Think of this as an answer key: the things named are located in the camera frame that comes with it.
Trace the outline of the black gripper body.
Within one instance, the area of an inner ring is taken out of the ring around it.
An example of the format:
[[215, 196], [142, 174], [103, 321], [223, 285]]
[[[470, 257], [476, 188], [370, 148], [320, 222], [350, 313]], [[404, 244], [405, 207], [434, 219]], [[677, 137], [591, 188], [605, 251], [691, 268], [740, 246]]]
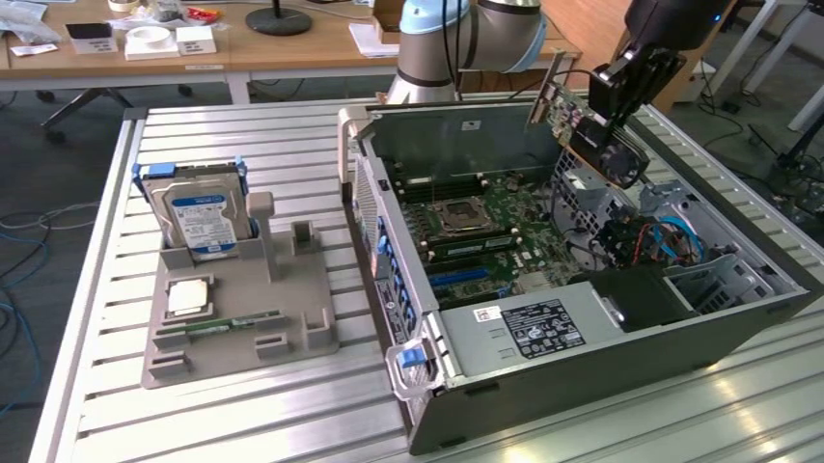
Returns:
[[723, 18], [731, 0], [633, 0], [625, 25], [635, 47], [698, 49]]

